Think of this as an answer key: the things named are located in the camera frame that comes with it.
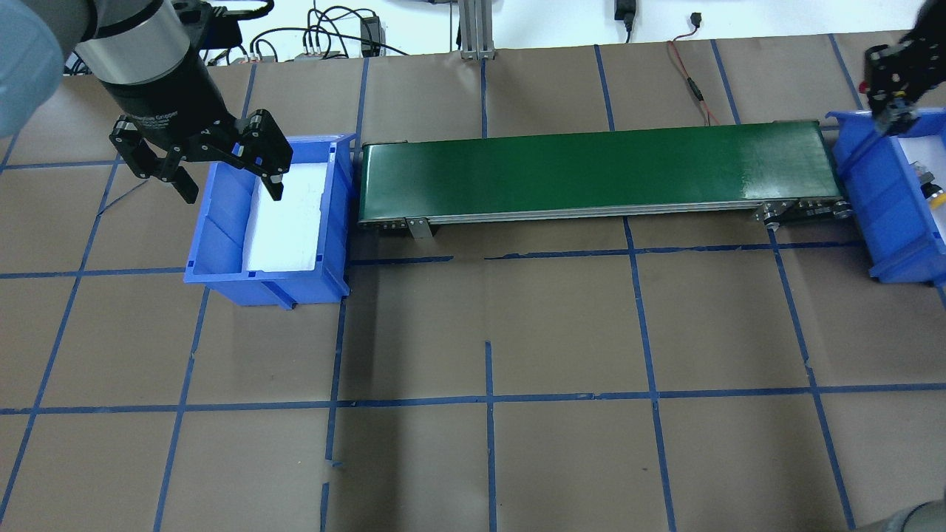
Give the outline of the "black gripper source side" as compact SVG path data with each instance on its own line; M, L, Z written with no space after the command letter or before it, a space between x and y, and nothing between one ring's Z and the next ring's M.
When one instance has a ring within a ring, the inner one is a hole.
M875 45L864 53L862 93L875 130L905 134L919 120L916 104L945 78L945 2L926 1L915 26L898 43Z

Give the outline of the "robot arm near empty bin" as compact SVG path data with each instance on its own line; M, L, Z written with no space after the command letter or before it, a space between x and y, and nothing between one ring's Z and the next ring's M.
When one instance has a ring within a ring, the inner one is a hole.
M125 117L112 144L141 179L173 185L188 203L198 186L182 160L220 161L258 176L280 201L293 149L270 112L227 111L200 53L240 47L239 22L256 10L203 1L4 1L2 135L10 136L56 91L76 54Z

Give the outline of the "black gripper empty-bin side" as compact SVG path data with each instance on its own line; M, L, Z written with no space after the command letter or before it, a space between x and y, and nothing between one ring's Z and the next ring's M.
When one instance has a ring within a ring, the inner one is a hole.
M155 80L103 86L125 115L116 120L109 141L140 179L155 178L171 185L185 203L195 203L200 188L180 162L185 156L225 161L244 166L273 201L281 201L293 147L268 110L236 122L198 51L186 50L173 70ZM149 142L166 154L156 154Z

